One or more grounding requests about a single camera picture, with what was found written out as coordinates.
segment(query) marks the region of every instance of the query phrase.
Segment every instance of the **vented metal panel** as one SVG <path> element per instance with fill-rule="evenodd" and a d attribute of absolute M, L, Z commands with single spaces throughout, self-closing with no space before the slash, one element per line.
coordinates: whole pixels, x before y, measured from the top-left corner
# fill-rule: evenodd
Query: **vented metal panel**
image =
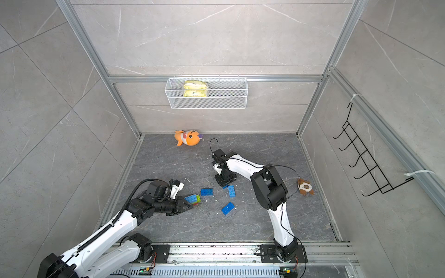
<path fill-rule="evenodd" d="M 181 278 L 279 278 L 279 266 L 156 266 L 151 276 L 138 275 L 140 267 L 120 269 L 115 274 L 134 277 Z"/>

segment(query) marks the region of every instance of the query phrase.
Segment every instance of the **black wire rack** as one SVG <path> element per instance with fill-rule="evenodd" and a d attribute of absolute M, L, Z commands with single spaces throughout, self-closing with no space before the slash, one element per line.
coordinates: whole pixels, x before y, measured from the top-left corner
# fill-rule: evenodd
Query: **black wire rack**
<path fill-rule="evenodd" d="M 409 178 L 405 179 L 405 181 L 404 181 L 403 183 L 401 183 L 401 184 L 399 184 L 399 185 L 397 185 L 397 186 L 393 186 L 393 185 L 388 181 L 387 177 L 386 177 L 385 174 L 383 173 L 383 171 L 382 171 L 382 169 L 380 168 L 380 166 L 377 164 L 377 162 L 376 162 L 376 160 L 374 159 L 374 157 L 372 156 L 372 154 L 369 152 L 369 150 L 368 150 L 368 148 L 366 147 L 366 145 L 363 143 L 363 141 L 361 140 L 361 138 L 358 136 L 358 134 L 357 134 L 357 132 L 355 131 L 355 129 L 351 126 L 351 123 L 349 123 L 349 115 L 351 114 L 352 102 L 350 102 L 350 103 L 348 104 L 348 108 L 349 108 L 348 117 L 346 118 L 346 121 L 345 121 L 344 124 L 342 125 L 342 129 L 343 129 L 342 132 L 340 133 L 339 136 L 337 136 L 337 137 L 332 137 L 332 138 L 337 139 L 337 138 L 339 138 L 343 133 L 345 133 L 345 134 L 347 135 L 347 137 L 349 138 L 350 143 L 346 146 L 346 148 L 344 148 L 344 149 L 339 149 L 339 150 L 344 151 L 344 150 L 346 150 L 347 148 L 349 148 L 349 146 L 352 145 L 352 146 L 354 146 L 355 150 L 356 150 L 357 153 L 359 154 L 359 156 L 358 156 L 358 158 L 357 158 L 355 164 L 354 164 L 354 165 L 349 165 L 349 167 L 354 168 L 355 166 L 357 166 L 357 163 L 359 162 L 360 159 L 363 161 L 363 163 L 364 163 L 364 165 L 365 165 L 365 167 L 366 167 L 366 169 L 367 169 L 367 172 L 365 172 L 361 177 L 354 177 L 354 179 L 358 180 L 358 179 L 363 178 L 363 177 L 366 176 L 367 174 L 370 174 L 371 177 L 372 177 L 372 180 L 376 183 L 376 185 L 377 185 L 377 187 L 378 187 L 378 189 L 377 189 L 376 191 L 374 191 L 374 192 L 372 192 L 371 194 L 368 194 L 368 195 L 365 195 L 365 194 L 362 194 L 362 195 L 365 196 L 365 197 L 368 197 L 368 196 L 371 196 L 371 195 L 373 195 L 374 193 L 377 193 L 377 192 L 379 192 L 379 191 L 380 191 L 382 194 L 385 194 L 385 193 L 387 193 L 387 192 L 389 192 L 389 191 L 391 191 L 391 190 L 396 189 L 397 187 L 399 187 L 399 186 L 401 186 L 401 185 L 404 185 L 405 183 L 407 183 L 407 182 L 409 182 L 409 181 L 412 181 L 414 178 L 413 178 L 413 177 L 409 177 Z M 353 134 L 354 134 L 354 135 L 350 136 L 350 135 L 348 134 L 348 132 L 346 131 L 346 128 L 347 128 L 347 127 L 350 127 L 350 128 L 351 128 L 351 130 L 353 131 Z M 364 146 L 364 148 L 365 148 L 365 150 L 364 150 L 363 152 L 360 152 L 360 151 L 359 151 L 359 148 L 357 148 L 356 144 L 354 143 L 354 141 L 356 141 L 357 139 L 361 142 L 361 144 L 362 144 L 362 145 Z M 372 159 L 372 161 L 374 162 L 375 166 L 372 166 L 372 167 L 371 167 L 371 166 L 368 165 L 368 164 L 366 163 L 366 161 L 363 159 L 363 155 L 366 154 L 366 153 L 368 153 L 368 155 L 371 157 L 371 159 Z M 384 186 L 379 186 L 379 183 L 377 182 L 376 177 L 375 177 L 375 173 L 374 173 L 374 175 L 373 175 L 372 172 L 371 172 L 371 171 L 374 170 L 374 169 L 375 169 L 376 171 L 377 171 L 377 170 L 380 171 L 380 173 L 382 174 L 382 176 L 383 176 L 383 178 L 384 178 L 384 180 L 385 180 L 385 183 L 386 183 Z"/>

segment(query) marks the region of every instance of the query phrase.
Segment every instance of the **orange plush toy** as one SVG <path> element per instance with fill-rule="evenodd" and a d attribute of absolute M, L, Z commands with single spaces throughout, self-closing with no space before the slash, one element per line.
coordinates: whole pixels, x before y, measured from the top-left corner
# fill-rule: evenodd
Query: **orange plush toy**
<path fill-rule="evenodd" d="M 202 134 L 199 134 L 196 130 L 189 130 L 187 132 L 176 130 L 174 132 L 174 138 L 178 141 L 177 146 L 180 146 L 183 143 L 188 146 L 194 146 L 202 139 Z"/>

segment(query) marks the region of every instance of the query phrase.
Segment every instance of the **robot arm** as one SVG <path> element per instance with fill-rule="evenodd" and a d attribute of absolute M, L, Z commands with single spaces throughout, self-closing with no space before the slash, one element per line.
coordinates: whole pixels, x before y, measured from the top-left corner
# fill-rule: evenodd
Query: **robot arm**
<path fill-rule="evenodd" d="M 183 186 L 177 180 L 171 181 L 170 186 L 164 181 L 153 181 L 147 190 L 130 200 L 110 222 L 79 245 L 61 256 L 47 256 L 40 264 L 37 278 L 103 278 L 134 260 L 149 261 L 153 255 L 151 241 L 139 233 L 114 251 L 104 256 L 103 253 L 155 212 L 172 216 L 192 209 L 193 205 L 184 197 L 176 196 Z"/>
<path fill-rule="evenodd" d="M 253 163 L 231 152 L 225 154 L 221 149 L 212 154 L 213 169 L 218 173 L 216 181 L 225 186 L 236 180 L 236 173 L 250 179 L 255 196 L 260 205 L 267 209 L 274 229 L 276 253 L 283 262 L 289 261 L 297 248 L 297 238 L 289 224 L 286 210 L 287 188 L 276 168 Z"/>

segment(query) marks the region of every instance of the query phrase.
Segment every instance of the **zip tie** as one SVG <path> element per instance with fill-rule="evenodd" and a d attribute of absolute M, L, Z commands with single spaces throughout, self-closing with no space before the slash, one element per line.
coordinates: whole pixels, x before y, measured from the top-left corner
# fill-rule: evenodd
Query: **zip tie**
<path fill-rule="evenodd" d="M 351 100 L 350 100 L 349 102 L 352 102 L 352 100 L 353 100 L 356 96 L 361 96 L 361 95 L 360 95 L 360 94 L 353 94 L 353 95 L 352 95 L 352 98 L 351 98 Z"/>
<path fill-rule="evenodd" d="M 407 176 L 407 177 L 410 177 L 410 176 L 412 176 L 414 174 L 417 174 L 417 173 L 431 173 L 431 174 L 435 174 L 433 171 L 430 171 L 430 170 L 418 170 L 418 171 L 414 171 L 412 173 L 404 173 L 404 175 Z"/>

